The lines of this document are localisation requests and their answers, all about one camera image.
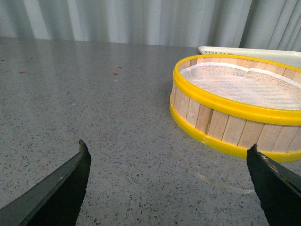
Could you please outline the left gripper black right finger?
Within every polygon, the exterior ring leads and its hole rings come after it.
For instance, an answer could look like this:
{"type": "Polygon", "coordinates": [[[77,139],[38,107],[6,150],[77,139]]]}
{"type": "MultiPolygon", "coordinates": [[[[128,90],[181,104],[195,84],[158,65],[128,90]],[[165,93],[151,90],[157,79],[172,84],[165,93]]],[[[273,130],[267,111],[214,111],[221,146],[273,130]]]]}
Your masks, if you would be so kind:
{"type": "Polygon", "coordinates": [[[301,177],[257,150],[247,150],[247,166],[261,208],[271,226],[301,224],[301,177]]]}

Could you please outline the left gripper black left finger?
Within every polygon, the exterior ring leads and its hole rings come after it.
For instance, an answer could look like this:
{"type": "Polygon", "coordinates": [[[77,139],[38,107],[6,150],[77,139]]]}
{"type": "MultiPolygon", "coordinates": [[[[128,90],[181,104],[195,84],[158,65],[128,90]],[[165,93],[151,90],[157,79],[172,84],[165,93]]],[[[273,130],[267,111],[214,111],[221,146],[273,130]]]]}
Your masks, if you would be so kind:
{"type": "Polygon", "coordinates": [[[74,226],[83,203],[91,155],[79,152],[26,193],[1,208],[2,226],[74,226]]]}

